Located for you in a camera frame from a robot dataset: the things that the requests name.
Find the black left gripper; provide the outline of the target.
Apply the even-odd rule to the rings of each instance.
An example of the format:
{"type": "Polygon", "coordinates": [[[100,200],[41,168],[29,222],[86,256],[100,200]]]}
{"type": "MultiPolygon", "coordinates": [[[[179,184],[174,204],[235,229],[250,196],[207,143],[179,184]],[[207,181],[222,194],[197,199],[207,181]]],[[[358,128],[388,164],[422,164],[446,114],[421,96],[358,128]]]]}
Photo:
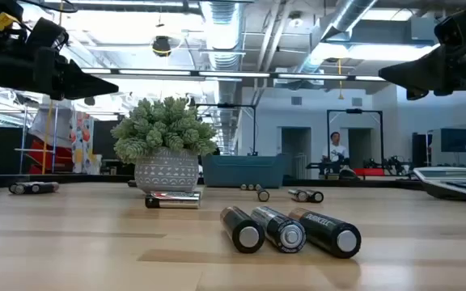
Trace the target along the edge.
{"type": "Polygon", "coordinates": [[[74,61],[64,69],[65,64],[58,48],[0,48],[0,87],[43,93],[56,100],[119,91],[117,85],[84,73],[74,61]]]}

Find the colourful patterned banner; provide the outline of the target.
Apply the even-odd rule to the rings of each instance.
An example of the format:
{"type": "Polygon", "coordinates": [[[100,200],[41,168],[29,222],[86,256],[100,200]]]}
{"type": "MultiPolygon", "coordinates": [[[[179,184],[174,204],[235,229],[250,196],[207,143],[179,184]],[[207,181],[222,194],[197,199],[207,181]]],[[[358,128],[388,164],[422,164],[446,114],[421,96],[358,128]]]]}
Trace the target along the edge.
{"type": "Polygon", "coordinates": [[[81,111],[73,111],[70,120],[70,141],[75,174],[92,174],[95,157],[93,154],[94,118],[81,111]]]}

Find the red board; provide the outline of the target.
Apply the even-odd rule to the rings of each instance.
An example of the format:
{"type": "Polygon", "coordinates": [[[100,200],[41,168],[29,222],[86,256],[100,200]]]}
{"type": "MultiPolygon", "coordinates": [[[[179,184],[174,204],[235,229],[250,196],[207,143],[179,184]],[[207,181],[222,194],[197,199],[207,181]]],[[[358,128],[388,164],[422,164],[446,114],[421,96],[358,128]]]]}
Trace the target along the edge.
{"type": "Polygon", "coordinates": [[[44,142],[38,138],[32,139],[27,145],[27,152],[24,153],[25,161],[28,163],[24,167],[24,172],[31,175],[52,173],[71,173],[73,170],[72,150],[70,148],[52,145],[46,146],[43,153],[44,142]]]}

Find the artificial succulent in grey pot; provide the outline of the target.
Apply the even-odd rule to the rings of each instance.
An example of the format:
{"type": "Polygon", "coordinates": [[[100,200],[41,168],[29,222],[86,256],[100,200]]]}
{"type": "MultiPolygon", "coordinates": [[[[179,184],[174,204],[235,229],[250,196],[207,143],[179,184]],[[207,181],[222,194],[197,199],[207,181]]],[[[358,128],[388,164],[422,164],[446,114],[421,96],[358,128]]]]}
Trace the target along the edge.
{"type": "Polygon", "coordinates": [[[218,148],[216,130],[185,98],[140,100],[111,134],[116,156],[134,165],[134,181],[144,192],[192,191],[199,159],[218,148]]]}

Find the red box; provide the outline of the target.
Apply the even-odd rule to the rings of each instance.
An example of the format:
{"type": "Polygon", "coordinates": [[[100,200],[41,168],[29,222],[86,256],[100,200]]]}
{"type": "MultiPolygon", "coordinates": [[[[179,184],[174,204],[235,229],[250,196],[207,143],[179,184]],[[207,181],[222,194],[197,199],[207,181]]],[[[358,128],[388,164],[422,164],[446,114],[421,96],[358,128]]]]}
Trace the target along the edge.
{"type": "Polygon", "coordinates": [[[384,169],[382,168],[355,168],[354,172],[358,176],[385,176],[384,169]]]}

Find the person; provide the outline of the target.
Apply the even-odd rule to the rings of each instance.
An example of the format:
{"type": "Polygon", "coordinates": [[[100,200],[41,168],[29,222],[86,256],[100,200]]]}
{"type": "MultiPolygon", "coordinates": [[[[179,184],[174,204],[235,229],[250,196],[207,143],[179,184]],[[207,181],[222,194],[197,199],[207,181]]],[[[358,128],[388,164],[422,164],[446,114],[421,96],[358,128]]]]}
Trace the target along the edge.
{"type": "Polygon", "coordinates": [[[341,144],[341,135],[339,132],[333,132],[330,134],[330,144],[324,147],[322,161],[336,162],[341,165],[349,164],[349,151],[341,144]]]}

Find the grey desk calculator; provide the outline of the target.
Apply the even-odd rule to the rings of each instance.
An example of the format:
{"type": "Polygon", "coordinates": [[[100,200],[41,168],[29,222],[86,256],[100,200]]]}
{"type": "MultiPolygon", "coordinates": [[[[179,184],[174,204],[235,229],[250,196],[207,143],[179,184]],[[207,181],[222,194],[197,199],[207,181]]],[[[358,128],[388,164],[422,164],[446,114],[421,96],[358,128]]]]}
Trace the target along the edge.
{"type": "Polygon", "coordinates": [[[466,202],[466,167],[415,167],[413,173],[430,196],[466,202]]]}

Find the long ceiling light bar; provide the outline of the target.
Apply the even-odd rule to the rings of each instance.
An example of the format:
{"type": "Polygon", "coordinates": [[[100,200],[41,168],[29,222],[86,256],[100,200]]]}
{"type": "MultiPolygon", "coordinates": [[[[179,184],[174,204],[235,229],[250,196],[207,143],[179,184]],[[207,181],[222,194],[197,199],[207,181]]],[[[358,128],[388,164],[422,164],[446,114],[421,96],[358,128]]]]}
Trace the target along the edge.
{"type": "Polygon", "coordinates": [[[99,76],[149,76],[149,77],[189,77],[189,78],[272,78],[321,81],[349,82],[384,82],[378,76],[343,75],[343,74],[294,74],[276,72],[244,72],[244,71],[200,71],[200,70],[132,70],[132,69],[100,69],[82,68],[83,73],[99,76]]]}

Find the dark teal plastic bin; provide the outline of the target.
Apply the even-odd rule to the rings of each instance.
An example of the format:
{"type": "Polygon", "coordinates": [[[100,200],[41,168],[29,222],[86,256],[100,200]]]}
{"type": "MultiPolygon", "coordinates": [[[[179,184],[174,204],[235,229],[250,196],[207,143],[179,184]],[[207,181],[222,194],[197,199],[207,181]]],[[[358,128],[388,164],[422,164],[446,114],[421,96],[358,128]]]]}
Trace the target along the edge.
{"type": "Polygon", "coordinates": [[[237,188],[259,184],[265,188],[282,186],[286,156],[206,155],[201,159],[204,183],[213,188],[237,188]]]}

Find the black background stand frame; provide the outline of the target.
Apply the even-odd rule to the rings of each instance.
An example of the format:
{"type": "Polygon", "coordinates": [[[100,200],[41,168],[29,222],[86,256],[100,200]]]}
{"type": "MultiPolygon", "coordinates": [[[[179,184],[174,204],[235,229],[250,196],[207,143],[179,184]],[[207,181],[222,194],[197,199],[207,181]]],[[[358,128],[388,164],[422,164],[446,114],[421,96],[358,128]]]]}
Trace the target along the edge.
{"type": "Polygon", "coordinates": [[[327,120],[327,134],[328,134],[328,150],[330,150],[330,125],[331,123],[336,119],[330,118],[330,114],[332,112],[338,112],[338,113],[345,113],[345,114],[370,114],[371,117],[378,123],[379,125],[379,146],[380,146],[380,162],[381,162],[381,167],[382,163],[385,159],[384,157],[384,132],[383,132],[383,111],[380,110],[363,110],[360,108],[347,108],[347,109],[327,109],[326,111],[326,120],[327,120]],[[375,117],[373,116],[374,114],[377,114],[379,116],[379,119],[376,120],[375,117]]]}

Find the dark wall monitor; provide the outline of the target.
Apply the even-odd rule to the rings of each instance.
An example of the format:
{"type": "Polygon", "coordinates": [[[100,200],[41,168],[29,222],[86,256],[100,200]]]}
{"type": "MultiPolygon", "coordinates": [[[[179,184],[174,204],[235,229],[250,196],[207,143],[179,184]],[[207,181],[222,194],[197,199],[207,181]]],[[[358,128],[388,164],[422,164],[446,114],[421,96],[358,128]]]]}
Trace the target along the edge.
{"type": "Polygon", "coordinates": [[[466,129],[441,129],[441,151],[466,153],[466,129]]]}

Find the silver spiral ventilation duct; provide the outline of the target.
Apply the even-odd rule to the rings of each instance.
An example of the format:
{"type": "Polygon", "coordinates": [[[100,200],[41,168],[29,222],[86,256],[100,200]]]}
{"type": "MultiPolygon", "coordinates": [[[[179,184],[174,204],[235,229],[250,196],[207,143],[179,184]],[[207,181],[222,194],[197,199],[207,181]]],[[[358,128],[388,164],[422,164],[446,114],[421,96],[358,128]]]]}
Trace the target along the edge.
{"type": "MultiPolygon", "coordinates": [[[[239,71],[240,30],[243,19],[244,5],[239,2],[202,1],[201,11],[205,19],[206,45],[210,67],[214,71],[239,71]]],[[[219,114],[221,123],[221,153],[234,154],[236,133],[236,118],[238,108],[230,108],[219,114]]]]}
{"type": "Polygon", "coordinates": [[[338,35],[346,36],[349,40],[353,28],[378,1],[338,0],[334,11],[316,22],[310,35],[310,52],[294,72],[313,74],[326,60],[341,58],[340,53],[345,52],[346,48],[340,44],[330,44],[327,40],[338,35]]]}

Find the black metal table frame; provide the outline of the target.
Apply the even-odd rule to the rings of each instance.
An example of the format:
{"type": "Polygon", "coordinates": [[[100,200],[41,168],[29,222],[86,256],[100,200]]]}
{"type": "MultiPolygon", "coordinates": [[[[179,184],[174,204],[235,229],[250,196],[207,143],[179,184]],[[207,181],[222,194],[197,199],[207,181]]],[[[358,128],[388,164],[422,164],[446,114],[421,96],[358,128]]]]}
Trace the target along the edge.
{"type": "MultiPolygon", "coordinates": [[[[7,188],[14,182],[58,182],[58,183],[126,183],[133,177],[130,175],[0,175],[0,188],[7,188]]],[[[295,180],[284,179],[284,187],[308,188],[397,188],[423,191],[422,183],[413,179],[392,180],[295,180]]]]}

